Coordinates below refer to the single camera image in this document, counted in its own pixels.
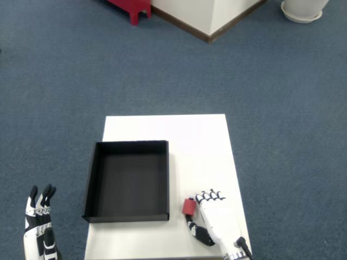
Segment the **brown baseboard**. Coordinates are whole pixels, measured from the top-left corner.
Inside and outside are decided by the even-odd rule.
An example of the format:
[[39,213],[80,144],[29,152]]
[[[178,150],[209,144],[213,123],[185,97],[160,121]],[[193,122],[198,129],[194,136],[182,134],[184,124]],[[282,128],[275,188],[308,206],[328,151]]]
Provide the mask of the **brown baseboard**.
[[212,43],[219,37],[221,37],[227,30],[229,30],[231,27],[235,26],[239,21],[241,21],[243,18],[245,18],[247,15],[249,15],[251,12],[253,12],[255,9],[257,9],[259,6],[265,4],[267,0],[260,0],[259,2],[252,5],[250,8],[236,16],[234,19],[232,19],[230,22],[228,22],[226,25],[221,27],[218,31],[214,32],[211,35],[205,34],[204,32],[190,26],[189,24],[181,21],[180,19],[175,18],[172,15],[169,15],[167,12],[164,12],[163,10],[156,8],[152,5],[152,12],[159,16],[160,18],[168,21],[169,23],[172,23],[173,25],[181,28],[182,30],[193,34],[195,37],[199,38],[200,40],[203,40],[207,43]]
[[261,5],[265,4],[267,0],[260,0],[259,2],[256,2],[253,4],[250,8],[246,9],[244,12],[240,13],[238,16],[236,16],[234,19],[232,19],[230,22],[228,22],[226,25],[221,27],[218,31],[214,32],[210,35],[210,41],[209,43],[214,42],[216,39],[221,37],[223,34],[226,33],[227,30],[234,27],[239,21],[244,19],[246,16],[251,14],[254,10],[256,10]]
[[195,37],[205,41],[209,42],[210,36],[208,34],[205,34],[204,32],[194,28],[193,26],[190,26],[189,24],[181,21],[180,19],[177,19],[176,17],[169,15],[167,12],[162,11],[159,8],[156,8],[155,6],[152,5],[152,13],[156,14],[160,18],[168,21],[169,23],[172,23],[173,25],[181,28],[182,30],[193,34]]

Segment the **open box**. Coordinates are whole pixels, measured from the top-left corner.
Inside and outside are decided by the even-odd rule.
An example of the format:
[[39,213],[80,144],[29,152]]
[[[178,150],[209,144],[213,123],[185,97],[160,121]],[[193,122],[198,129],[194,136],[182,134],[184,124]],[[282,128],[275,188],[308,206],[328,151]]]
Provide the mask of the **open box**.
[[83,218],[91,223],[169,220],[169,143],[97,142]]

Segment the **white table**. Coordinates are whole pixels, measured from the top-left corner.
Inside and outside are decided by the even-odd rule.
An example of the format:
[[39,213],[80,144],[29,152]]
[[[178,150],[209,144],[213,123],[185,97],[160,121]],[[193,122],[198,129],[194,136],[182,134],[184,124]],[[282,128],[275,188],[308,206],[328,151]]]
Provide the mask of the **white table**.
[[170,220],[89,224],[85,259],[221,257],[181,213],[185,198],[210,188],[227,197],[250,245],[225,115],[108,116],[103,141],[129,140],[169,141]]

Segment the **black cable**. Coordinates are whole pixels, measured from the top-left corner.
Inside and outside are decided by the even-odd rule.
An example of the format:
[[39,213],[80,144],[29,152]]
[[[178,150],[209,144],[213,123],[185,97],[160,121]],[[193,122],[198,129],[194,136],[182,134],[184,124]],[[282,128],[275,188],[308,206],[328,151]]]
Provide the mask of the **black cable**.
[[246,256],[248,256],[249,260],[254,260],[252,253],[250,252],[244,237],[239,237],[238,240],[236,240],[236,245],[241,247],[244,250],[244,252],[246,253]]

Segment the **blue carpet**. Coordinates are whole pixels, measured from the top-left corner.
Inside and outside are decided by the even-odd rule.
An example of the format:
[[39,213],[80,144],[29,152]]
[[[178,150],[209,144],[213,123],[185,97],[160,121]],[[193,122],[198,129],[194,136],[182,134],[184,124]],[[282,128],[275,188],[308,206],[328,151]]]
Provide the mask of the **blue carpet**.
[[0,252],[23,259],[33,184],[57,186],[65,259],[107,115],[226,113],[258,260],[346,259],[347,2],[288,21],[269,1],[208,45],[96,0],[0,1]]

